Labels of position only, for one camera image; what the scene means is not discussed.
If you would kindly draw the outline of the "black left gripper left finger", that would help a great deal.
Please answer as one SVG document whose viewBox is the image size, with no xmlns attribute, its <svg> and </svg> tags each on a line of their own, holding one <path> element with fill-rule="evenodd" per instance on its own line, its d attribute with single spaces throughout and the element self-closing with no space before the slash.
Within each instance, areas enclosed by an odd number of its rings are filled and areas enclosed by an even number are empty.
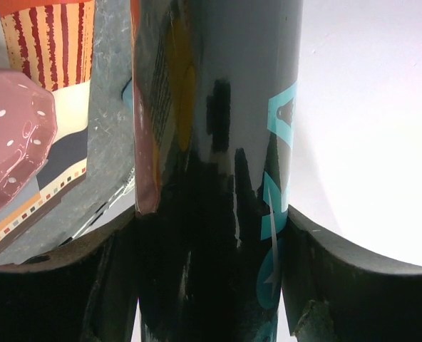
<svg viewBox="0 0 422 342">
<path fill-rule="evenodd" d="M 130 341 L 135 213 L 22 264 L 0 266 L 0 341 Z"/>
</svg>

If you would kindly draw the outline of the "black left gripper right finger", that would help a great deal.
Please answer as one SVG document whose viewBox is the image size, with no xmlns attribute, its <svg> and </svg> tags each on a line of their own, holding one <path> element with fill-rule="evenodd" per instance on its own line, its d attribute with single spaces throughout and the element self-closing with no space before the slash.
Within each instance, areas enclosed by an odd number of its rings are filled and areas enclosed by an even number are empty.
<svg viewBox="0 0 422 342">
<path fill-rule="evenodd" d="M 290 207 L 282 291 L 298 341 L 422 341 L 422 266 L 369 251 Z"/>
</svg>

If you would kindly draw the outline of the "black shuttlecock tube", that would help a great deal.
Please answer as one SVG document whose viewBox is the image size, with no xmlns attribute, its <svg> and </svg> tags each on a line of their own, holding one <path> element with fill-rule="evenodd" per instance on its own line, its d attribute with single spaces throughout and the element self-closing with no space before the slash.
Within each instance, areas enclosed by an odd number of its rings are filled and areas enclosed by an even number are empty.
<svg viewBox="0 0 422 342">
<path fill-rule="evenodd" d="M 275 341 L 301 1 L 132 1 L 143 341 Z"/>
</svg>

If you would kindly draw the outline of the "pink dotted plate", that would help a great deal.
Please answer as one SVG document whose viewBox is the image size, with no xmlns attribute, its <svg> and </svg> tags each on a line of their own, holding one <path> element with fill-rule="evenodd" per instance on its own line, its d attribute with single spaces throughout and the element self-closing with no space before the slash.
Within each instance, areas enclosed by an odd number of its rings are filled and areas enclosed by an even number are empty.
<svg viewBox="0 0 422 342">
<path fill-rule="evenodd" d="M 43 167 L 57 130 L 53 94 L 0 68 L 0 211 Z"/>
</svg>

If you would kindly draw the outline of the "blue ceramic mug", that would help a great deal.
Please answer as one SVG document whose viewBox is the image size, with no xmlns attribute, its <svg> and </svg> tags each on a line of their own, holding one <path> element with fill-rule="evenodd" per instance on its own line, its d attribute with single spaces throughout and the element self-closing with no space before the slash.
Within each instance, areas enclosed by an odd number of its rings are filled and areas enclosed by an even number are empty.
<svg viewBox="0 0 422 342">
<path fill-rule="evenodd" d="M 133 80 L 130 79 L 122 92 L 122 101 L 126 108 L 133 112 Z"/>
</svg>

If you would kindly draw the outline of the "colourful patchwork placemat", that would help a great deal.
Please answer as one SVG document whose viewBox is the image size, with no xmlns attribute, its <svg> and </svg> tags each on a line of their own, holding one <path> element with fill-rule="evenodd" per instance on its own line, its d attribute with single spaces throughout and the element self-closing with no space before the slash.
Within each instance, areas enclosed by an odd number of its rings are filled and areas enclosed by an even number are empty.
<svg viewBox="0 0 422 342">
<path fill-rule="evenodd" d="M 94 1 L 0 1 L 0 253 L 86 177 Z"/>
</svg>

